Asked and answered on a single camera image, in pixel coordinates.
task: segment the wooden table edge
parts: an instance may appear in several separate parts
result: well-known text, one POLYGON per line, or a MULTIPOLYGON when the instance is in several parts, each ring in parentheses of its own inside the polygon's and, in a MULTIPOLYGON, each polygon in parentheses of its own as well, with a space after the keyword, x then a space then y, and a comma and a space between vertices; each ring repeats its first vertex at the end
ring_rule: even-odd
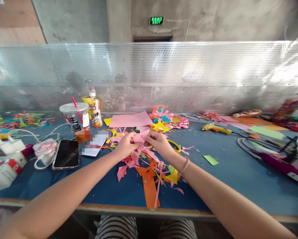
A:
MULTIPOLYGON (((0 208, 21 208, 28 203, 29 200, 25 199, 11 199, 0 198, 0 208)), ((170 208, 158 208, 149 209, 146 207, 136 206, 120 206, 120 205, 105 205, 95 203, 81 203, 76 211, 84 211, 86 213, 95 214, 116 214, 116 215, 138 215, 149 217, 170 217, 170 218, 185 218, 192 220, 217 220, 215 215, 209 211, 200 210, 186 210, 186 209, 170 209, 170 208)), ((281 216, 271 215, 277 221, 281 223, 298 223, 298 216, 281 216)))

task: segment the exit sign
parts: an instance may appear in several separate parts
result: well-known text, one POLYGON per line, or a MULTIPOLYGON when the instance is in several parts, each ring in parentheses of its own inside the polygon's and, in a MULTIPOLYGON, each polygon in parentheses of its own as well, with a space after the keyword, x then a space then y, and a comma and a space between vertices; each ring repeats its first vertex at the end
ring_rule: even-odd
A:
POLYGON ((150 17, 149 25, 162 25, 164 17, 150 17))

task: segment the red straw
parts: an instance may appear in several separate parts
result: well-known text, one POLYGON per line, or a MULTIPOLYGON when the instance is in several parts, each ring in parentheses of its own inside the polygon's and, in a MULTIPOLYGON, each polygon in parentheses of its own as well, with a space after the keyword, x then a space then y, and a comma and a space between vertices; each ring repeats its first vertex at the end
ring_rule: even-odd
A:
POLYGON ((72 100, 73 100, 73 102, 74 102, 74 105, 75 105, 75 107, 76 107, 76 109, 77 109, 77 112, 78 112, 79 118, 80 118, 80 120, 82 121, 82 123, 84 124, 84 122, 83 122, 83 119, 82 119, 82 116, 80 115, 80 112, 78 111, 78 107, 77 107, 76 101, 75 101, 75 99, 74 99, 74 97, 73 97, 73 96, 72 96, 72 100))

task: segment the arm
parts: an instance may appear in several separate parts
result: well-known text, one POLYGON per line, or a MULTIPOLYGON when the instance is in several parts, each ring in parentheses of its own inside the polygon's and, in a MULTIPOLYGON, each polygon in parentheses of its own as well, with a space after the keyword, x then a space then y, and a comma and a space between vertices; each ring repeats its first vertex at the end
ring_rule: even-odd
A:
MULTIPOLYGON (((183 170, 187 159, 176 153, 162 134, 150 132, 146 141, 179 172, 183 170)), ((182 176, 234 238, 297 238, 264 210, 194 163, 189 162, 182 176)))
POLYGON ((57 182, 26 204, 0 228, 0 238, 47 238, 56 231, 106 173, 140 144, 132 132, 117 148, 57 182))

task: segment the perforated metal panel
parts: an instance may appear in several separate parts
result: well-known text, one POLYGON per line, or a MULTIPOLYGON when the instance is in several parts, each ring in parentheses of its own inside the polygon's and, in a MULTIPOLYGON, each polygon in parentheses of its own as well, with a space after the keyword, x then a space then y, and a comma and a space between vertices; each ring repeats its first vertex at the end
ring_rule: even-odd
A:
POLYGON ((0 109, 58 110, 89 87, 103 113, 272 112, 298 92, 298 42, 0 46, 0 109))

